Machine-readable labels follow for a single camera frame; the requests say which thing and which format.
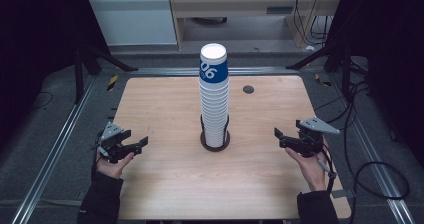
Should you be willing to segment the black metal stand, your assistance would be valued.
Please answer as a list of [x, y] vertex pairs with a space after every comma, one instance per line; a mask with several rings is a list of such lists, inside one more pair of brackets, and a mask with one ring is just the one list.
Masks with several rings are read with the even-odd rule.
[[125, 72], [137, 71], [137, 68], [124, 64], [123, 62], [114, 58], [111, 54], [102, 52], [100, 49], [94, 47], [93, 45], [86, 44], [77, 48], [73, 55], [76, 86], [75, 103], [79, 103], [84, 95], [83, 68], [86, 68], [90, 75], [99, 74], [101, 67], [97, 62], [98, 58], [106, 60], [107, 62]]
[[350, 66], [351, 66], [351, 46], [349, 44], [337, 44], [336, 42], [326, 44], [320, 50], [312, 53], [296, 64], [287, 66], [289, 70], [299, 70], [318, 59], [327, 56], [324, 69], [327, 72], [334, 72], [339, 66], [342, 67], [341, 89], [346, 98], [350, 93]]

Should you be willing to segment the black curtain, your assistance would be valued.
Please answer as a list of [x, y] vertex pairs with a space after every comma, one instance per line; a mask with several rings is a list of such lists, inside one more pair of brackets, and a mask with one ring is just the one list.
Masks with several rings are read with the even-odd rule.
[[0, 0], [0, 147], [79, 40], [108, 50], [89, 0]]
[[424, 0], [340, 0], [332, 29], [345, 22], [388, 122], [424, 167]]

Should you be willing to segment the yellow black tape strip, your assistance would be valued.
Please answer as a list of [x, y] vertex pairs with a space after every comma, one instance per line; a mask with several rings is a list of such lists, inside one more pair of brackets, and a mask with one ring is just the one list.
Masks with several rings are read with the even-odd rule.
[[114, 88], [114, 86], [115, 86], [115, 84], [118, 80], [118, 77], [119, 77], [118, 75], [114, 75], [114, 76], [111, 77], [109, 84], [107, 86], [107, 91], [113, 90], [113, 88]]
[[331, 87], [332, 84], [329, 81], [322, 81], [319, 74], [314, 74], [314, 79], [317, 83], [325, 87]]

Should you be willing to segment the person's right hand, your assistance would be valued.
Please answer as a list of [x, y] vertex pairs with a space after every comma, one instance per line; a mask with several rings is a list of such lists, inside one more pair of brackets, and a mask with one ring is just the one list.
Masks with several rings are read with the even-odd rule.
[[290, 148], [286, 148], [285, 151], [299, 165], [301, 173], [312, 192], [325, 191], [327, 189], [325, 170], [322, 167], [322, 165], [326, 164], [323, 153], [305, 158]]

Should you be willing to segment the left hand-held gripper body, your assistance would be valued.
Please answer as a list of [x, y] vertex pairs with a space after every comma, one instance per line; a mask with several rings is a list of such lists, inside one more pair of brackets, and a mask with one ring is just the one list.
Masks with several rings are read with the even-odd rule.
[[96, 149], [111, 163], [117, 163], [130, 153], [125, 149], [126, 145], [116, 142], [116, 136], [123, 131], [125, 131], [124, 128], [108, 122], [100, 132]]

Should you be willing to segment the white cabinet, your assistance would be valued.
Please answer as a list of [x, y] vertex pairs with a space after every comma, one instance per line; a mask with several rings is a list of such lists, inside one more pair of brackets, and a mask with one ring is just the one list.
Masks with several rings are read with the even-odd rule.
[[173, 45], [169, 0], [89, 0], [108, 46]]

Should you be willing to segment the stack of paper cups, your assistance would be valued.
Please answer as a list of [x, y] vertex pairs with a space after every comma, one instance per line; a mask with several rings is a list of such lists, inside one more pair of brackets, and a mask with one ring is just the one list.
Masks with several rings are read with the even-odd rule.
[[229, 74], [226, 48], [206, 44], [200, 51], [199, 90], [204, 143], [208, 148], [222, 148], [228, 123]]

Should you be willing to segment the person's left hand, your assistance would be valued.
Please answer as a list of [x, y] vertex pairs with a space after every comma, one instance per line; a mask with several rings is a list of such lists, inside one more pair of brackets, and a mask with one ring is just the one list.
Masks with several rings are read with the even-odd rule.
[[120, 179], [124, 168], [133, 160], [134, 154], [129, 153], [125, 158], [119, 160], [117, 163], [110, 163], [105, 159], [100, 152], [96, 153], [96, 170], [108, 177]]

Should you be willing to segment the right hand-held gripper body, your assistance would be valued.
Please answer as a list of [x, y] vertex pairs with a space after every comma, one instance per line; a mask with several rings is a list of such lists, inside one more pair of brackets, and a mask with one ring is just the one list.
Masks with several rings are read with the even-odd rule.
[[311, 157], [323, 150], [323, 134], [339, 134], [340, 130], [334, 128], [318, 117], [306, 120], [297, 120], [296, 127], [299, 129], [299, 139], [303, 145], [300, 154], [303, 157]]

